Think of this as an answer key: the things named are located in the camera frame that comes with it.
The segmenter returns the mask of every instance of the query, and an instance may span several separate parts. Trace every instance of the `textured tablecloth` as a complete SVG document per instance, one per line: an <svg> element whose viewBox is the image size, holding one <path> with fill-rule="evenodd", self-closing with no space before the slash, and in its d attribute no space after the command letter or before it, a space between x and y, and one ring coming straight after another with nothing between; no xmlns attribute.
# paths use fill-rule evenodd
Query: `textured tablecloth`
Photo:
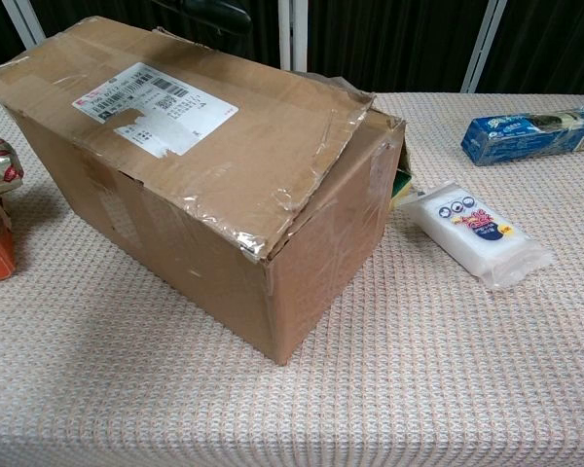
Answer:
<svg viewBox="0 0 584 467"><path fill-rule="evenodd" d="M415 184L456 179L556 253L489 292L401 213L278 367L72 213L19 151L0 466L584 465L584 152L475 167L473 117L584 96L383 94Z"/></svg>

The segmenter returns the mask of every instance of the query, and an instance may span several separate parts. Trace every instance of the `white tablecloth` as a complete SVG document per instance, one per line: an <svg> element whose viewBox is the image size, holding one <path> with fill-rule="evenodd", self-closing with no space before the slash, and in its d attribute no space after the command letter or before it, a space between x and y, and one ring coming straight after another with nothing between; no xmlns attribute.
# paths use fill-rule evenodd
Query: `white tablecloth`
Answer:
<svg viewBox="0 0 584 467"><path fill-rule="evenodd" d="M584 96L383 94L415 184L453 178L556 254L489 292L393 214L279 367L72 213L19 151L0 282L0 466L584 466L584 152L475 167L473 117Z"/></svg>

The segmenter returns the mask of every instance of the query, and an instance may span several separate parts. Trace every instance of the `white package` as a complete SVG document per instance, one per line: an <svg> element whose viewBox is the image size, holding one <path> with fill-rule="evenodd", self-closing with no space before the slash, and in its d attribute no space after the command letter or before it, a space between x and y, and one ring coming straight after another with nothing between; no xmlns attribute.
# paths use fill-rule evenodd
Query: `white package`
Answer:
<svg viewBox="0 0 584 467"><path fill-rule="evenodd" d="M487 287L510 287L553 261L543 248L481 200L449 181L402 200L421 229Z"/></svg>

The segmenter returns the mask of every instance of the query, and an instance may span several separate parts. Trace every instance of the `tablecloth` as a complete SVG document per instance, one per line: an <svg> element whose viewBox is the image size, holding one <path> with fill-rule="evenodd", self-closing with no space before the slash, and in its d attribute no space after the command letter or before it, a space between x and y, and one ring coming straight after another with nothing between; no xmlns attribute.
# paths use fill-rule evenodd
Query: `tablecloth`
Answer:
<svg viewBox="0 0 584 467"><path fill-rule="evenodd" d="M77 217L0 107L24 186L0 282L0 466L584 466L584 152L474 166L470 120L578 95L391 93L415 186L551 248L486 290L402 213L286 367Z"/></svg>

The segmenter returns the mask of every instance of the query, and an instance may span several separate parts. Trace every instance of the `blue package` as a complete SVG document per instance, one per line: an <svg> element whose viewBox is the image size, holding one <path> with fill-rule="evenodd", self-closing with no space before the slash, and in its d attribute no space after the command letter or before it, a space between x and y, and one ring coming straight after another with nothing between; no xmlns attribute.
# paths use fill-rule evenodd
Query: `blue package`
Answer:
<svg viewBox="0 0 584 467"><path fill-rule="evenodd" d="M584 151L584 107L474 119L460 145L476 165Z"/></svg>

